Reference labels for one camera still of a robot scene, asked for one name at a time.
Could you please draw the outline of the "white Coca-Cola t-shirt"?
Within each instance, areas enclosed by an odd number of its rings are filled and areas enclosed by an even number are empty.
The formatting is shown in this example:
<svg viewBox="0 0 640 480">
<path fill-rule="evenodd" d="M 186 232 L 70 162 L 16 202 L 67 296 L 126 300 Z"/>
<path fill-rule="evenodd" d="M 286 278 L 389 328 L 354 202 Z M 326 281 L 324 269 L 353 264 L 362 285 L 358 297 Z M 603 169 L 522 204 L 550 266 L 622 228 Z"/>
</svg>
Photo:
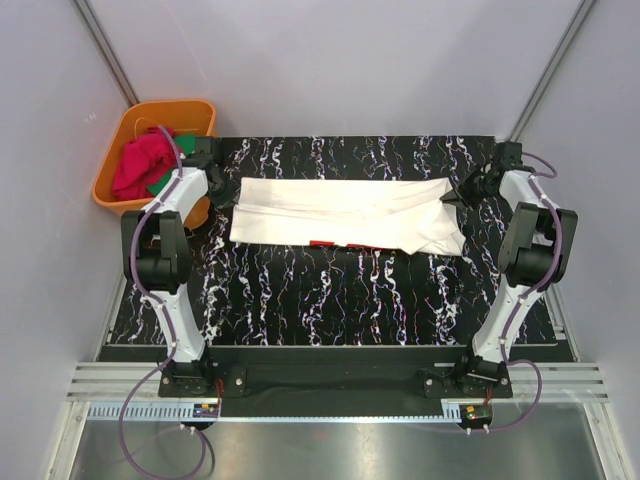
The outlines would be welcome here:
<svg viewBox="0 0 640 480">
<path fill-rule="evenodd" d="M 370 247 L 460 256 L 456 208 L 445 179 L 285 180 L 244 178 L 229 238 L 259 245 Z"/>
</svg>

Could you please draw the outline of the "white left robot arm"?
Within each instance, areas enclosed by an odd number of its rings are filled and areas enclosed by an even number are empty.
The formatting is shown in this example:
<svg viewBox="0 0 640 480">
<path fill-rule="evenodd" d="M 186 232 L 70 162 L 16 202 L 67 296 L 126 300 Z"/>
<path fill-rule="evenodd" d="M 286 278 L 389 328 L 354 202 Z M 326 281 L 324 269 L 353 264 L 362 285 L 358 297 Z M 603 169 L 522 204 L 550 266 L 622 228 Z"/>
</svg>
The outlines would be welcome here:
<svg viewBox="0 0 640 480">
<path fill-rule="evenodd" d="M 121 216 L 125 276 L 154 309 L 169 359 L 188 364 L 180 381 L 196 396 L 214 388 L 216 372 L 199 362 L 205 343 L 188 296 L 192 256 L 184 221 L 199 201 L 226 209 L 238 194 L 224 170 L 221 140 L 199 136 L 191 153 L 178 155 L 177 167 L 158 194 L 141 209 Z"/>
</svg>

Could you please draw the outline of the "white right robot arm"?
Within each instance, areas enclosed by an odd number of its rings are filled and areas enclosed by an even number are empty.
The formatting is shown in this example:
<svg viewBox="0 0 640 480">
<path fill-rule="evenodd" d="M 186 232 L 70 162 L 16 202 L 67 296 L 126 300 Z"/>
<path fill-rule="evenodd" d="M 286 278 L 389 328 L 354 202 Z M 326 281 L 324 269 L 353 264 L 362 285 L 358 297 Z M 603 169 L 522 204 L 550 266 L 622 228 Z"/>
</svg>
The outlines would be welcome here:
<svg viewBox="0 0 640 480">
<path fill-rule="evenodd" d="M 471 357 L 485 364 L 508 362 L 529 310 L 565 276 L 578 226 L 578 214 L 560 207 L 540 185 L 557 171 L 525 165 L 526 155 L 521 144 L 500 142 L 488 162 L 441 197 L 445 205 L 470 209 L 500 197 L 512 211 L 498 255 L 498 293 L 471 340 Z"/>
</svg>

